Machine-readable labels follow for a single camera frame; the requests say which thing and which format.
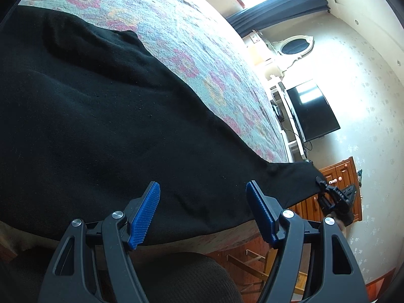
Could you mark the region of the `blue right curtain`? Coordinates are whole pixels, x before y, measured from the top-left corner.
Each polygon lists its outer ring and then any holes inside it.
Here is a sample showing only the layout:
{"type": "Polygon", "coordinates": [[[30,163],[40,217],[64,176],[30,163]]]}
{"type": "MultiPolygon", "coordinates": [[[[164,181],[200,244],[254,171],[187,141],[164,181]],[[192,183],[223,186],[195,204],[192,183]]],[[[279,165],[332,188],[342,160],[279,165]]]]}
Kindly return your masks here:
{"type": "Polygon", "coordinates": [[[253,30],[263,30],[287,20],[328,10],[327,0],[266,0],[226,20],[243,38],[253,30]]]}

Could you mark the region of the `black studded pants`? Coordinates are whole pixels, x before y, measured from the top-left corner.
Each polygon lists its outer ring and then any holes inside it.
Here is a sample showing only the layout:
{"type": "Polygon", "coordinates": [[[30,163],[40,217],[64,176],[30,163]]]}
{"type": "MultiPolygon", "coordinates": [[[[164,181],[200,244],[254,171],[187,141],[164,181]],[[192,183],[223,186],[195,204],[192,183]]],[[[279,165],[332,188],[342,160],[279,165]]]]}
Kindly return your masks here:
{"type": "Polygon", "coordinates": [[[145,243],[170,243],[250,221],[249,181],[289,208],[319,176],[259,157],[134,32],[27,6],[1,29],[1,221],[16,229],[59,239],[156,181],[145,243]]]}

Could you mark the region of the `black flat television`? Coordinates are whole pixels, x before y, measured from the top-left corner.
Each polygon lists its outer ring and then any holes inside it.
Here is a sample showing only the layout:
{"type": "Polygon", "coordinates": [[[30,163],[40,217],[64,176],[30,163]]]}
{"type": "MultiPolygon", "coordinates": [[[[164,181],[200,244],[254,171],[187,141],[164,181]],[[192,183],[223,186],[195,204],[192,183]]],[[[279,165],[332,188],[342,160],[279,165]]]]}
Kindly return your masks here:
{"type": "Polygon", "coordinates": [[[287,89],[286,94],[304,142],[321,138],[340,129],[329,102],[313,81],[287,89]]]}

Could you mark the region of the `dark knit garment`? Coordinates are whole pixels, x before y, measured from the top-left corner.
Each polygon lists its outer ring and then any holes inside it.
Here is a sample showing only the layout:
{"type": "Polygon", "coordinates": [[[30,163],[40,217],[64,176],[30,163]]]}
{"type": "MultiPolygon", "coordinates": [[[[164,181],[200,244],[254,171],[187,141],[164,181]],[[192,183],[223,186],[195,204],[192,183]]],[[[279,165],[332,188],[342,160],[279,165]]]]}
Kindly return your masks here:
{"type": "MultiPolygon", "coordinates": [[[[37,245],[1,263],[1,302],[37,302],[55,248],[37,245]]],[[[193,252],[152,259],[135,268],[149,302],[242,302],[229,273],[193,252]]]]}

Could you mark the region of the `floral bedspread bed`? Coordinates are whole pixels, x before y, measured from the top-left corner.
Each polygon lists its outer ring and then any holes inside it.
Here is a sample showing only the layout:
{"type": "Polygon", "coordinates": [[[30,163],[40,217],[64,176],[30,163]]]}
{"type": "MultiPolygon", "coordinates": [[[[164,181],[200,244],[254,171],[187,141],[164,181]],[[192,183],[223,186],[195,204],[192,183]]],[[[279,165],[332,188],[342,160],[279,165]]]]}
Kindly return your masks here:
{"type": "Polygon", "coordinates": [[[279,125],[246,45],[206,0],[21,0],[32,10],[132,31],[156,59],[268,162],[286,161],[279,125]]]}

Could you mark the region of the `white oval vanity mirror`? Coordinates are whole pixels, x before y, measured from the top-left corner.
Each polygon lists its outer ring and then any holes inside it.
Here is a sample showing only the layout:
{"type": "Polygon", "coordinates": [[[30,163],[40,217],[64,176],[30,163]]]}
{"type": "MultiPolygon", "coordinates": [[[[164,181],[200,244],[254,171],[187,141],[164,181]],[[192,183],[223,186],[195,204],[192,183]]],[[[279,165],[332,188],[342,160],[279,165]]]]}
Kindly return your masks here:
{"type": "Polygon", "coordinates": [[[277,53],[277,65],[281,72],[285,72],[297,60],[303,58],[314,48],[314,37],[297,35],[282,41],[272,42],[277,53]]]}

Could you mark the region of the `wooden dresser cabinet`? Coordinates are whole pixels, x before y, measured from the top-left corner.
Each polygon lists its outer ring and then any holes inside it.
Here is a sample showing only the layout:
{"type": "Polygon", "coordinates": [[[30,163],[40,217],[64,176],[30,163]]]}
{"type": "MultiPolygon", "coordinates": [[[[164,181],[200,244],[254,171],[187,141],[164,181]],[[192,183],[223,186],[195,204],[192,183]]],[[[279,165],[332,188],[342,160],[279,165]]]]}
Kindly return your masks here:
{"type": "Polygon", "coordinates": [[[362,221],[362,195],[353,157],[320,170],[324,181],[319,181],[322,194],[311,196],[290,209],[306,220],[321,221],[327,213],[342,212],[348,222],[362,221]]]}

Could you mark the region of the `white tv stand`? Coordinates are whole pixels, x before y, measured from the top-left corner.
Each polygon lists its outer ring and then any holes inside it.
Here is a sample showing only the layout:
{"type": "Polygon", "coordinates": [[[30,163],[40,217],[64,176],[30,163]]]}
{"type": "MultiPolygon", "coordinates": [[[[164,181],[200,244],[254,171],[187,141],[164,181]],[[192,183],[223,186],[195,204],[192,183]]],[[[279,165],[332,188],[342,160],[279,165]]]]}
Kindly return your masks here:
{"type": "Polygon", "coordinates": [[[272,78],[269,83],[272,108],[278,113],[279,132],[284,141],[288,161],[305,161],[306,147],[286,88],[279,77],[272,78]]]}

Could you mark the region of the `white dressing table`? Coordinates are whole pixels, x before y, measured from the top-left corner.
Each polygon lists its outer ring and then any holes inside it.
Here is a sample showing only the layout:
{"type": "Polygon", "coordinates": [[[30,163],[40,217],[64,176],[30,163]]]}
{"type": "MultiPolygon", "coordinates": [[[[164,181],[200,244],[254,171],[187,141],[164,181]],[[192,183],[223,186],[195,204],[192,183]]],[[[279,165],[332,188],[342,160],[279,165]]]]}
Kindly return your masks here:
{"type": "Polygon", "coordinates": [[[270,80],[274,77],[282,79],[284,72],[278,63],[278,55],[270,44],[266,44],[259,32],[252,31],[243,37],[248,53],[248,60],[260,77],[270,80]]]}

